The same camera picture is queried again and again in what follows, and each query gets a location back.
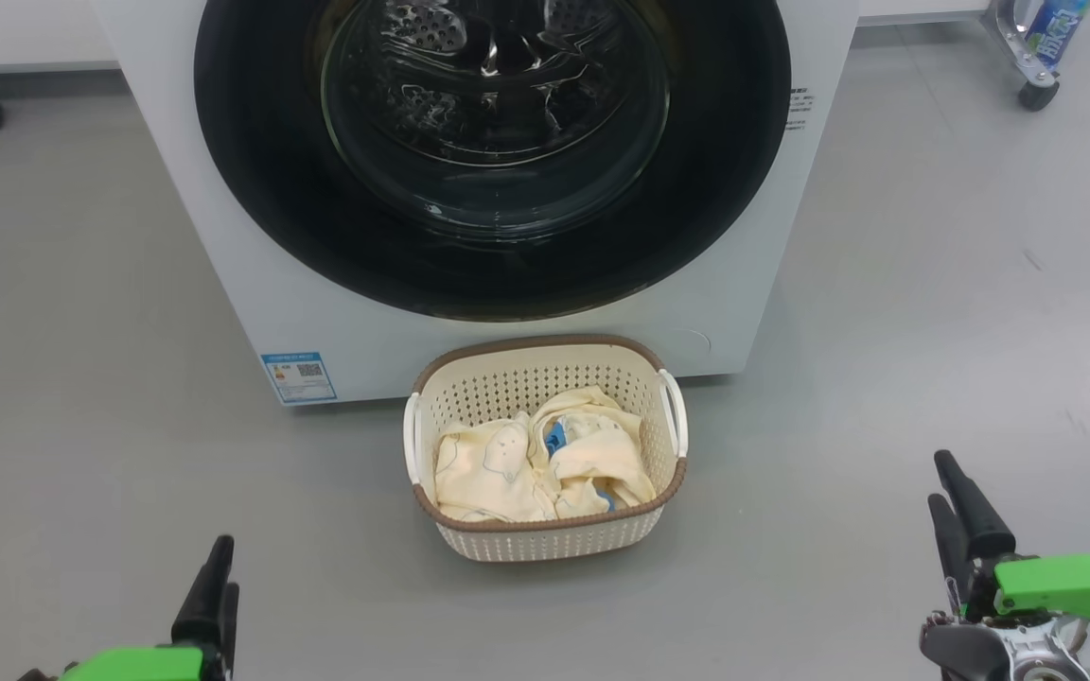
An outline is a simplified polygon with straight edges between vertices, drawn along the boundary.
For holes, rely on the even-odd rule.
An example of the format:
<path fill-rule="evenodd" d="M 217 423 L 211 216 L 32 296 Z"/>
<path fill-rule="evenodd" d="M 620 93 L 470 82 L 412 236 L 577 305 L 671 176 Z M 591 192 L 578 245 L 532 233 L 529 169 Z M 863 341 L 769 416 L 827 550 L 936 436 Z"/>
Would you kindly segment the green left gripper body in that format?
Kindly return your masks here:
<path fill-rule="evenodd" d="M 19 681 L 225 681 L 221 655 L 196 646 L 109 648 L 61 674 L 31 669 Z"/>

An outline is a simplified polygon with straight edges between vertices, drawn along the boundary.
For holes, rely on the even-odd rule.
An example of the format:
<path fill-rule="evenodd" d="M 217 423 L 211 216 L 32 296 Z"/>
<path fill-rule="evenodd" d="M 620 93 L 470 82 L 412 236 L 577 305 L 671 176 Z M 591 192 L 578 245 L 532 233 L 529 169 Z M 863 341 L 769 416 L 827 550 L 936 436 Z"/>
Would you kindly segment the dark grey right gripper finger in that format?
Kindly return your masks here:
<path fill-rule="evenodd" d="M 968 542 L 959 518 L 950 507 L 950 500 L 938 492 L 927 496 L 927 509 L 938 548 L 943 584 L 946 587 L 950 608 L 962 608 L 969 600 L 970 582 L 973 576 L 973 561 L 968 557 Z"/>
<path fill-rule="evenodd" d="M 968 542 L 970 560 L 993 560 L 1016 552 L 1016 538 L 985 492 L 964 473 L 950 451 L 936 451 L 933 462 L 941 481 L 943 495 L 950 500 L 953 512 L 959 518 Z"/>

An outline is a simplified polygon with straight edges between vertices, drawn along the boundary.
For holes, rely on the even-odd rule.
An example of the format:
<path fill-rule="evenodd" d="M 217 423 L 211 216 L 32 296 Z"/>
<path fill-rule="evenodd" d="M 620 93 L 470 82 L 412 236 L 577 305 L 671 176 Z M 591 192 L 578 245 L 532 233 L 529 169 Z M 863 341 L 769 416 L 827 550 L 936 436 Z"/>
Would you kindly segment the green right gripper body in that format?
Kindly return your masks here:
<path fill-rule="evenodd" d="M 941 681 L 1090 681 L 1079 658 L 1090 628 L 1090 555 L 976 566 L 953 609 L 927 617 L 920 650 Z"/>

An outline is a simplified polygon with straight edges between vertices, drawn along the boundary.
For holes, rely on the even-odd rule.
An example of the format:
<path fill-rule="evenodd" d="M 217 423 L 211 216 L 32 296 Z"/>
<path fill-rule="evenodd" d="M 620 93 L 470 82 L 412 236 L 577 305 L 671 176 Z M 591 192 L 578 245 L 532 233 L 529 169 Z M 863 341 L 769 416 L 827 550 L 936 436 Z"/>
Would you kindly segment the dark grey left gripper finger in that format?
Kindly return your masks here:
<path fill-rule="evenodd" d="M 220 607 L 220 681 L 233 681 L 237 650 L 239 586 L 226 583 Z"/>
<path fill-rule="evenodd" d="M 170 642 L 173 645 L 190 643 L 208 646 L 220 654 L 220 607 L 225 585 L 230 582 L 234 548 L 233 535 L 222 534 L 213 543 L 170 625 Z"/>

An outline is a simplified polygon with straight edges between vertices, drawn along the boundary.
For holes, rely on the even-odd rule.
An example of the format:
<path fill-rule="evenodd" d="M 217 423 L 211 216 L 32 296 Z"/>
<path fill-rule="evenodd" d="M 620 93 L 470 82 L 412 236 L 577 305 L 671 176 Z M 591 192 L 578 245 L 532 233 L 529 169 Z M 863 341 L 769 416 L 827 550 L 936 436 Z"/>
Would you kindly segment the cream garment with blue outlines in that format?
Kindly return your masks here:
<path fill-rule="evenodd" d="M 550 492 L 529 458 L 529 417 L 467 426 L 455 422 L 438 440 L 436 507 L 460 522 L 541 522 L 557 519 Z"/>

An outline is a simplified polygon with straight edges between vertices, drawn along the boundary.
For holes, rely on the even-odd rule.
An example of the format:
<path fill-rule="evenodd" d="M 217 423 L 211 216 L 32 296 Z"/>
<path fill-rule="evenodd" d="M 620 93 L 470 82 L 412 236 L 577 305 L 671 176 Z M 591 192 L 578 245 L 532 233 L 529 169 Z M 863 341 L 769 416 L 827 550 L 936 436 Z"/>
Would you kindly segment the cream garment with blue cuffs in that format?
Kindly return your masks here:
<path fill-rule="evenodd" d="M 554 396 L 529 418 L 529 463 L 554 520 L 621 512 L 657 499 L 641 429 L 641 417 L 596 385 Z"/>

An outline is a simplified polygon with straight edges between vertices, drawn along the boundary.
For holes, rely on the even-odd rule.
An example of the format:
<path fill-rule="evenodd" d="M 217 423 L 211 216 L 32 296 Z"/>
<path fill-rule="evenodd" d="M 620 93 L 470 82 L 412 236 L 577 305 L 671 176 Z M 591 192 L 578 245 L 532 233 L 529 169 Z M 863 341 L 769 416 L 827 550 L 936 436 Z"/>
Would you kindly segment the round dark glass washer door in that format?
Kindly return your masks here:
<path fill-rule="evenodd" d="M 312 271 L 526 323 L 705 252 L 782 146 L 779 0 L 207 0 L 196 112 L 225 184 Z"/>

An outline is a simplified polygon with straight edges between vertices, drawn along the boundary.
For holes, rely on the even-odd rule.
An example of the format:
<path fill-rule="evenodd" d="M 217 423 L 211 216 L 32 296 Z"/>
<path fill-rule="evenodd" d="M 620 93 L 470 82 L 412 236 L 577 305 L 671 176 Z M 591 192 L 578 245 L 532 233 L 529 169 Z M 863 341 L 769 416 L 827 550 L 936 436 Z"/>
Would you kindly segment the white front-load washing machine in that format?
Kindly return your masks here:
<path fill-rule="evenodd" d="M 708 250 L 661 283 L 608 305 L 526 323 L 463 323 L 360 296 L 261 232 L 225 184 L 201 130 L 194 60 L 206 3 L 92 0 L 256 360 L 319 353 L 339 397 L 334 404 L 408 396 L 433 360 L 522 338 L 618 336 L 647 346 L 675 376 L 744 370 L 859 19 L 859 0 L 779 0 L 784 25 L 796 33 L 790 94 L 814 92 L 818 110 L 806 130 L 783 127 L 778 159 L 756 198 Z M 673 355 L 674 328 L 708 336 L 708 356 Z"/>

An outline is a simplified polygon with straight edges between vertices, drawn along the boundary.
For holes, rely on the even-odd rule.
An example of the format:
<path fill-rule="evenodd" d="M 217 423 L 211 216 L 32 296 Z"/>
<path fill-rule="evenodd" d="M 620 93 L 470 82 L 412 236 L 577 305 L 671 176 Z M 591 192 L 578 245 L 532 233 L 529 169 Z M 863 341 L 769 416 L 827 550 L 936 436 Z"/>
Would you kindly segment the blue energy label sticker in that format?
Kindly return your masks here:
<path fill-rule="evenodd" d="M 284 406 L 334 404 L 339 400 L 319 353 L 265 354 L 261 363 Z"/>

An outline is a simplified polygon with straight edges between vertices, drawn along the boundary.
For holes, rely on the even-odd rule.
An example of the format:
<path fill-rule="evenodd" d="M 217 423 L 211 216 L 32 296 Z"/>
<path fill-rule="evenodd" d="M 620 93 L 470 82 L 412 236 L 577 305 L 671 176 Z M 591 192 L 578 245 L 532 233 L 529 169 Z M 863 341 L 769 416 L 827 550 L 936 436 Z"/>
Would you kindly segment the cream perforated laundry basket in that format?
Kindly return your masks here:
<path fill-rule="evenodd" d="M 642 419 L 642 457 L 657 499 L 609 514 L 541 522 L 460 522 L 436 507 L 443 430 L 531 418 L 554 396 L 596 385 Z M 455 350 L 421 372 L 403 414 L 405 469 L 420 508 L 455 551 L 479 562 L 540 562 L 618 550 L 644 539 L 685 481 L 685 398 L 657 354 L 610 335 L 504 340 Z"/>

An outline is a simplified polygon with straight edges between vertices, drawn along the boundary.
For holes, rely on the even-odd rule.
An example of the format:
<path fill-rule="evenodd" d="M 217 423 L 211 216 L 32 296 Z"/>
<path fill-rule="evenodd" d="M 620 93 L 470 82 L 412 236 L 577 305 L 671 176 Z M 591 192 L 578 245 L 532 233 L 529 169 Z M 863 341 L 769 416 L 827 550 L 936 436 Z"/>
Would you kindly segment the metal stand foot with caster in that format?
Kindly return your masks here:
<path fill-rule="evenodd" d="M 1027 19 L 1041 4 L 1042 0 L 988 0 L 981 16 L 988 35 L 1000 44 L 1025 80 L 1017 98 L 1018 104 L 1029 112 L 1042 111 L 1061 87 L 1055 70 L 1043 64 L 1041 57 L 1026 40 Z"/>

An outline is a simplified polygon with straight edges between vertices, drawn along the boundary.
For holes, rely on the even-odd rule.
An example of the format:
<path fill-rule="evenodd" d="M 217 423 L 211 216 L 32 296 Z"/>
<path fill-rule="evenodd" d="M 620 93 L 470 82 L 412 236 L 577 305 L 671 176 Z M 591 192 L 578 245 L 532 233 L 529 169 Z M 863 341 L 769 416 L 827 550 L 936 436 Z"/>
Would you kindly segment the water bottle with blue label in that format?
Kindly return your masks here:
<path fill-rule="evenodd" d="M 1041 0 L 1036 16 L 1025 35 L 1025 42 L 1043 65 L 1055 72 L 1065 49 L 1071 44 L 1090 0 Z"/>

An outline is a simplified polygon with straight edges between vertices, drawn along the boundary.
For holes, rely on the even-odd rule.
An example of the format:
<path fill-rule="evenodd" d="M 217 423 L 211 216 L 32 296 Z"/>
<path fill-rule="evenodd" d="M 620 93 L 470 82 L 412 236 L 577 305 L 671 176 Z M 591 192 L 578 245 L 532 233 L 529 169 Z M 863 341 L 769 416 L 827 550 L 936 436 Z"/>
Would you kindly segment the white partition panel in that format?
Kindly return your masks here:
<path fill-rule="evenodd" d="M 991 0 L 860 0 L 857 26 L 929 25 L 980 19 Z"/>
<path fill-rule="evenodd" d="M 90 0 L 0 0 L 0 74 L 117 66 Z"/>

